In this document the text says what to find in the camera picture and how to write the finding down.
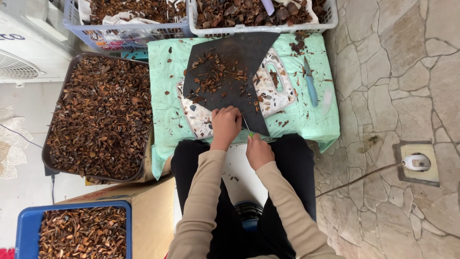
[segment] white plastic basket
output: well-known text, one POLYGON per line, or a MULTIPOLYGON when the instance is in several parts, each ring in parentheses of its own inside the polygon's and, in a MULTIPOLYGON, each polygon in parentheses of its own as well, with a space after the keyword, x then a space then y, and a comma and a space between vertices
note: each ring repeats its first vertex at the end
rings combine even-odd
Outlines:
POLYGON ((65 1, 64 26, 98 52, 147 49, 149 41, 193 36, 188 15, 175 24, 81 25, 76 2, 65 1))
POLYGON ((335 0, 327 0, 324 4, 323 9, 327 12, 324 18, 319 24, 296 24, 293 26, 278 25, 278 26, 245 26, 238 24, 231 28, 212 28, 212 29, 198 29, 196 26, 196 20, 198 18, 198 11, 196 0, 188 0, 189 8, 188 15, 190 17, 190 31, 200 38, 203 37, 220 37, 220 36, 232 36, 234 34, 241 34, 247 32, 277 32, 277 33, 295 33, 298 31, 304 32, 319 32, 322 33, 327 29, 332 29, 339 23, 339 17, 337 16, 337 5, 335 0))

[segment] white power plug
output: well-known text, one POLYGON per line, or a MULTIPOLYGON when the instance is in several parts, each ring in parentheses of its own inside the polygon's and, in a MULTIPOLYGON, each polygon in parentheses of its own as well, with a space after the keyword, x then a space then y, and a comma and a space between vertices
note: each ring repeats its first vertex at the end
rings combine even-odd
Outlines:
POLYGON ((405 167, 414 171, 426 171, 431 167, 428 157, 420 153, 409 155, 403 161, 406 163, 405 167))

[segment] mint green cloth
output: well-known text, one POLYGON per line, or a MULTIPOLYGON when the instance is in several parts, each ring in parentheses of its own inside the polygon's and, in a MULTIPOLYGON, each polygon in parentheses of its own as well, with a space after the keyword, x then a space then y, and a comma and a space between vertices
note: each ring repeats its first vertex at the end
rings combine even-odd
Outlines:
MULTIPOLYGON (((302 77, 304 57, 291 56, 294 53, 289 43, 296 42, 294 34, 281 34, 273 44, 289 73, 291 84, 298 93, 298 101, 285 109, 285 113, 276 113, 265 118, 270 139, 281 137, 284 134, 298 133, 305 139, 315 140, 319 144, 320 152, 326 150, 340 135, 339 113, 337 101, 333 94, 329 112, 322 115, 322 98, 327 87, 334 88, 328 57, 321 34, 315 33, 305 39, 305 52, 315 81, 316 92, 320 100, 318 107, 310 105, 310 96, 306 81, 302 77), (284 127, 278 122, 289 123, 284 127)), ((150 84, 152 93, 152 111, 155 132, 155 142, 152 146, 152 172, 159 178, 166 159, 174 153, 179 141, 194 137, 185 115, 181 110, 176 83, 183 79, 187 67, 190 51, 193 45, 211 41, 207 38, 168 39, 151 41, 149 47, 150 84)), ((242 130, 233 144, 247 142, 247 130, 242 130)))

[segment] air conditioner outdoor unit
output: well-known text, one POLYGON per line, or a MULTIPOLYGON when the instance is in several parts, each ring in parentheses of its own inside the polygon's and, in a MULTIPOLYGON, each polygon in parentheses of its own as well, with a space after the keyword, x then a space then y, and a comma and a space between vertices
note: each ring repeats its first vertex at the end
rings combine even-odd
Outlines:
POLYGON ((58 0, 0 0, 0 83, 64 81, 79 40, 58 0))

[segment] blue knife handle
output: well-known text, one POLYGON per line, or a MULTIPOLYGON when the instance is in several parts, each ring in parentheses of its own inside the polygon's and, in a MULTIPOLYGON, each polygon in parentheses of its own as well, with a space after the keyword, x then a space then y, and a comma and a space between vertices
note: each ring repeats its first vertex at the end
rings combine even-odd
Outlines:
POLYGON ((318 96, 316 94, 315 85, 313 84, 313 77, 306 76, 308 93, 310 94, 311 104, 313 107, 318 106, 318 96))

